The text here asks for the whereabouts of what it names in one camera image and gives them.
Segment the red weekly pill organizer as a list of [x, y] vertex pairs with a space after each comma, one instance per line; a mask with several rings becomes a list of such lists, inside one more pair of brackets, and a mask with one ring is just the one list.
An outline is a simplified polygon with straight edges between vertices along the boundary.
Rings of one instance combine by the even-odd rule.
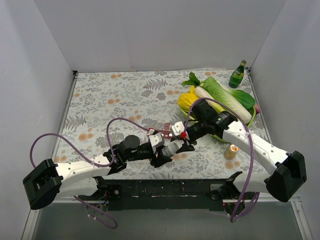
[[155, 129], [152, 127], [149, 128], [148, 134], [155, 134], [155, 133], [161, 133], [161, 135], [165, 139], [171, 139], [173, 137], [171, 133], [171, 124], [168, 122], [164, 123], [160, 129]]

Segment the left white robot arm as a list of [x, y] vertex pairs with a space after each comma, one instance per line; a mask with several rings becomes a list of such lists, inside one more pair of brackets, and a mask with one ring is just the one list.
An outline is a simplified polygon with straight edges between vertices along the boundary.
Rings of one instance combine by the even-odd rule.
[[80, 181], [118, 173], [126, 168], [129, 161], [149, 159], [150, 164], [158, 168], [172, 161], [178, 149], [174, 142], [165, 145], [160, 133], [150, 135], [146, 143], [141, 143], [135, 135], [129, 135], [111, 150], [89, 160], [74, 163], [43, 160], [22, 182], [32, 210], [48, 206], [55, 198], [87, 195], [101, 200], [107, 193], [103, 184], [80, 184]]

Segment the white pill bottle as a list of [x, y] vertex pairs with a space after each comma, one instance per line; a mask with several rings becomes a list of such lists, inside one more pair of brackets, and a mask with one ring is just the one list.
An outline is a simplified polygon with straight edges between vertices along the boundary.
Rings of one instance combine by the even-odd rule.
[[168, 158], [174, 156], [177, 151], [180, 149], [177, 143], [171, 142], [170, 144], [166, 145], [164, 148], [161, 149], [162, 155]]

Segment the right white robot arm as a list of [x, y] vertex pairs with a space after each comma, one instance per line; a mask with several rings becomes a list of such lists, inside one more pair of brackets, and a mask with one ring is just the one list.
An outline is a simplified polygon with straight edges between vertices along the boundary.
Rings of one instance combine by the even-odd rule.
[[225, 183], [230, 198], [237, 199], [247, 191], [269, 193], [280, 202], [288, 202], [306, 182], [305, 158], [300, 152], [289, 153], [275, 147], [250, 132], [246, 124], [229, 112], [217, 113], [204, 99], [198, 100], [191, 111], [196, 123], [186, 126], [180, 121], [171, 127], [175, 138], [187, 140], [183, 151], [191, 151], [194, 142], [207, 134], [217, 135], [250, 155], [251, 160], [257, 161], [267, 172], [232, 175]]

